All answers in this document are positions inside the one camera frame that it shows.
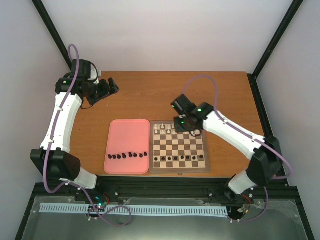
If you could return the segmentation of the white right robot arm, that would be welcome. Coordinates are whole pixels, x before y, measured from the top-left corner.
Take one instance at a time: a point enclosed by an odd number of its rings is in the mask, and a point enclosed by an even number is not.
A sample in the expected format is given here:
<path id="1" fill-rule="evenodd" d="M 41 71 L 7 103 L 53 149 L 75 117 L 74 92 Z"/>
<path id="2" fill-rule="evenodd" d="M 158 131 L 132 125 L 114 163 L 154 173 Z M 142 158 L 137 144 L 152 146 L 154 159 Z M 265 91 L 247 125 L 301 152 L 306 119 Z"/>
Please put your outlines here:
<path id="1" fill-rule="evenodd" d="M 111 122 L 104 171 L 110 175 L 144 173 L 205 173 L 210 169 L 205 134 L 211 133 L 238 149 L 248 167 L 224 189 L 231 198 L 266 186 L 281 168 L 279 142 L 237 125 L 206 102 L 195 105 L 184 94 L 171 104 L 173 121 L 118 119 Z"/>

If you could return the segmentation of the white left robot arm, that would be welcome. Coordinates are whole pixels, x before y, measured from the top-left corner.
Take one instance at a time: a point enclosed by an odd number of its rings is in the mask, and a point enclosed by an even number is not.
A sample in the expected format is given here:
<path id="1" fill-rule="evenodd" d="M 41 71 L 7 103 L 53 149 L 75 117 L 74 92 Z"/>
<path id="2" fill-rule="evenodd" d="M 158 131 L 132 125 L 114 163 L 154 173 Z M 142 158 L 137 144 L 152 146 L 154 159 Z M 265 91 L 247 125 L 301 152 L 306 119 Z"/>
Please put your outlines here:
<path id="1" fill-rule="evenodd" d="M 99 83 L 85 79 L 73 81 L 60 78 L 55 86 L 55 106 L 47 134 L 39 149 L 33 149 L 30 159 L 43 176 L 45 189 L 51 193 L 48 180 L 60 180 L 63 184 L 84 188 L 92 201 L 103 198 L 104 188 L 97 183 L 97 176 L 83 169 L 79 158 L 70 151 L 70 141 L 78 110 L 87 99 L 90 106 L 119 91 L 112 78 Z"/>

